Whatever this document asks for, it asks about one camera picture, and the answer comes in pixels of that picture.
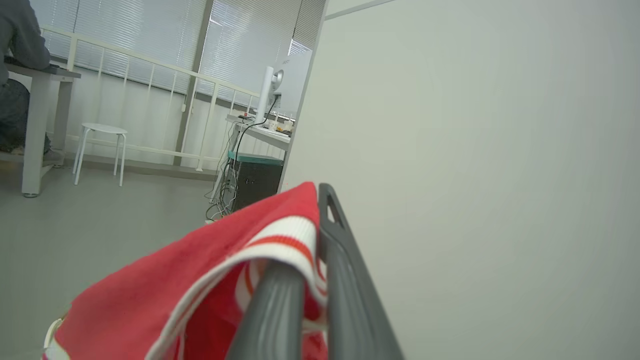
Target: white railing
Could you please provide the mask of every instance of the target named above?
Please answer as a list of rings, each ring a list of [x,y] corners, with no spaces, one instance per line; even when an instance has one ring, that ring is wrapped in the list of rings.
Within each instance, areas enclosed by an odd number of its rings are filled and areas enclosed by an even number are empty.
[[[208,75],[204,75],[204,74],[199,74],[197,72],[193,72],[187,69],[183,69],[181,67],[178,67],[176,65],[171,65],[171,64],[167,64],[167,63],[162,63],[160,61],[157,61],[156,59],[150,58],[148,56],[139,54],[139,53],[135,53],[134,51],[131,51],[129,49],[125,49],[123,47],[119,47],[119,46],[115,46],[115,45],[111,45],[109,43],[100,41],[100,40],[96,40],[94,38],[90,38],[81,34],[77,34],[77,33],[70,33],[68,31],[64,31],[64,30],[60,30],[60,29],[56,29],[56,28],[52,28],[50,26],[43,26],[42,27],[42,31],[43,34],[45,32],[51,32],[51,33],[55,33],[55,34],[59,34],[59,35],[63,35],[65,37],[69,37],[70,39],[70,46],[69,46],[69,54],[68,54],[68,58],[67,58],[67,70],[69,71],[73,71],[74,69],[74,65],[76,62],[76,52],[77,52],[77,47],[78,47],[78,42],[86,42],[87,44],[91,44],[97,47],[101,47],[102,48],[102,54],[100,57],[100,66],[97,69],[98,72],[98,83],[97,83],[97,88],[98,91],[95,92],[94,95],[94,101],[92,104],[92,113],[95,114],[95,118],[97,119],[99,116],[99,108],[100,108],[100,77],[102,75],[102,71],[103,71],[103,64],[104,64],[104,51],[105,49],[108,49],[110,51],[114,51],[116,53],[120,53],[123,55],[126,55],[127,57],[127,67],[126,67],[126,71],[125,71],[125,75],[124,75],[124,82],[122,85],[122,105],[121,105],[121,112],[120,112],[120,116],[122,118],[122,116],[124,115],[124,108],[125,108],[125,100],[126,100],[126,88],[127,88],[127,78],[129,75],[129,65],[131,63],[131,58],[137,58],[137,59],[141,59],[143,61],[147,61],[149,63],[152,64],[152,69],[151,69],[151,77],[149,79],[149,84],[148,84],[148,88],[147,88],[147,102],[149,100],[149,96],[150,96],[150,92],[151,92],[151,88],[152,88],[152,82],[153,82],[153,77],[154,77],[154,72],[156,71],[156,67],[160,66],[160,67],[164,67],[170,70],[174,71],[173,74],[173,85],[171,88],[171,95],[170,95],[170,99],[169,99],[169,104],[168,106],[171,106],[171,101],[173,99],[173,93],[175,91],[175,80],[176,77],[178,75],[178,73],[182,73],[182,74],[186,74],[189,76],[193,76],[195,78],[195,85],[193,87],[193,91],[191,91],[190,94],[186,94],[185,96],[189,96],[191,99],[190,102],[190,107],[189,109],[185,109],[183,108],[183,111],[188,111],[188,117],[187,117],[187,124],[186,124],[186,128],[185,128],[185,132],[184,132],[184,138],[182,139],[182,149],[178,152],[178,151],[169,151],[169,150],[164,150],[164,149],[155,149],[153,147],[144,147],[144,146],[136,146],[136,145],[127,145],[128,149],[132,149],[132,150],[138,150],[138,151],[145,151],[145,152],[153,152],[156,154],[164,154],[164,155],[171,155],[171,156],[182,156],[183,158],[191,158],[191,159],[198,159],[198,166],[196,167],[197,171],[202,171],[202,165],[204,161],[219,161],[220,158],[212,158],[212,157],[208,157],[208,156],[204,156],[204,150],[205,150],[205,139],[207,136],[207,129],[212,128],[213,126],[213,121],[214,121],[214,111],[215,111],[215,104],[216,104],[216,98],[218,96],[218,92],[220,90],[221,86],[230,88],[233,90],[233,98],[231,101],[231,107],[230,107],[230,112],[233,110],[234,105],[235,105],[235,101],[236,101],[236,93],[240,92],[246,95],[249,95],[249,103],[247,106],[247,112],[249,112],[250,106],[251,106],[251,102],[253,100],[254,97],[258,98],[259,94],[252,92],[250,90],[241,88],[240,86],[228,83],[224,80],[220,80],[220,79],[216,79],[213,78],[211,76]],[[210,82],[212,84],[214,84],[214,88],[213,88],[213,94],[211,97],[211,104],[209,107],[209,113],[207,115],[207,120],[205,123],[205,127],[204,127],[204,131],[202,132],[202,139],[200,141],[200,154],[189,154],[184,152],[184,144],[186,143],[186,137],[187,137],[187,130],[189,128],[189,121],[191,120],[191,114],[192,114],[192,109],[193,109],[193,103],[194,103],[194,98],[195,98],[195,93],[198,87],[198,82],[199,81],[207,81]],[[144,119],[147,118],[147,112],[148,108],[145,107],[145,114],[144,114]],[[169,116],[169,112],[167,111],[165,120],[164,120],[164,128],[165,128],[165,134],[166,134],[166,127],[168,124],[168,116]],[[97,140],[97,139],[87,139],[87,142],[90,143],[95,143],[98,145],[106,145],[106,146],[112,146],[115,147],[116,143],[115,142],[109,142],[109,141],[105,141],[105,140]]]

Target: computer case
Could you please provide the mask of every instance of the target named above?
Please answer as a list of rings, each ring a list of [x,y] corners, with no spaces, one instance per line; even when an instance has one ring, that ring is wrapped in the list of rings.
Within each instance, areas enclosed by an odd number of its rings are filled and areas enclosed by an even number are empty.
[[[229,152],[229,159],[230,170],[222,186],[230,190],[224,192],[223,199],[225,204],[232,202],[232,213],[278,192],[282,160],[239,153],[236,162],[236,154],[232,151]]]

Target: window blind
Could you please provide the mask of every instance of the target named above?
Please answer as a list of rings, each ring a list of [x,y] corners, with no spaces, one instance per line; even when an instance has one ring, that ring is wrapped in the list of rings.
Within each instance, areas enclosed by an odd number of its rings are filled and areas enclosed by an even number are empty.
[[[214,0],[200,72],[247,90],[260,92],[264,68],[288,55],[300,0]],[[212,94],[212,86],[198,91]],[[222,88],[218,97],[231,100],[233,91]],[[236,103],[249,96],[238,93]]]
[[[206,0],[32,0],[40,24],[86,35],[191,70]],[[53,55],[68,56],[68,38],[48,33]],[[100,66],[102,48],[79,42],[76,64]],[[124,76],[127,57],[105,51],[103,71]],[[151,64],[132,59],[128,78],[148,83]],[[185,92],[188,76],[179,75],[176,91]],[[173,70],[156,67],[153,85],[171,88]]]
[[[308,51],[316,46],[316,36],[323,10],[324,0],[302,0],[293,32],[291,54]]]

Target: red cloth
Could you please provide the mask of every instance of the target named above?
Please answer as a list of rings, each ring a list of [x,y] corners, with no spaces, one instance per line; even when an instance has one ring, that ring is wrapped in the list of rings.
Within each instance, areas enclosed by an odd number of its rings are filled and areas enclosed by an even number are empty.
[[[58,359],[224,359],[259,280],[257,258],[307,279],[305,318],[326,305],[316,261],[316,188],[305,183],[198,229],[94,284],[72,303],[45,352]],[[306,332],[305,360],[326,359]]]

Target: wall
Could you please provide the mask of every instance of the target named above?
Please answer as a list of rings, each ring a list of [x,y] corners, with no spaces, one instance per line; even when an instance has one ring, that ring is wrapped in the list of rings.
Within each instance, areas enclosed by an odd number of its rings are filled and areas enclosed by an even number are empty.
[[[81,134],[82,122],[97,122],[99,124],[112,125],[126,129],[127,143],[174,151],[178,136],[180,119],[182,116],[182,103],[184,96],[173,94],[160,88],[127,82],[126,91],[123,91],[123,79],[103,74],[98,83],[97,72],[77,68],[76,71],[82,74],[82,78],[74,83],[72,93],[72,103],[69,113],[67,134],[79,136]],[[10,74],[10,77],[31,87],[31,78],[19,74]],[[57,97],[58,84],[53,83],[51,96]],[[200,154],[200,144],[204,128],[209,114],[209,102],[194,100],[193,113],[189,120],[188,133],[184,145],[184,152],[188,154]],[[56,112],[56,103],[53,102],[49,111],[49,124],[47,130],[53,132],[53,124]],[[205,156],[219,158],[222,153],[221,145],[227,142],[227,129],[229,123],[224,119],[229,114],[229,108],[216,105],[214,110],[214,126],[207,130],[206,137],[211,139],[205,142]],[[93,138],[115,142],[113,135],[104,133],[94,133]],[[77,142],[73,138],[67,138],[66,150],[75,153]],[[256,141],[254,138],[245,137],[241,147],[242,152],[253,152],[255,154],[269,155],[282,159],[284,153],[264,142]],[[87,143],[86,154],[98,156],[115,156],[115,148]],[[151,163],[172,164],[173,156],[155,154],[137,150],[127,150],[127,159],[147,161]],[[203,168],[213,169],[217,161],[205,161]],[[182,165],[186,167],[196,167],[198,160],[182,160]]]
[[[638,357],[639,16],[396,0],[325,21],[284,188],[335,187],[408,359]]]

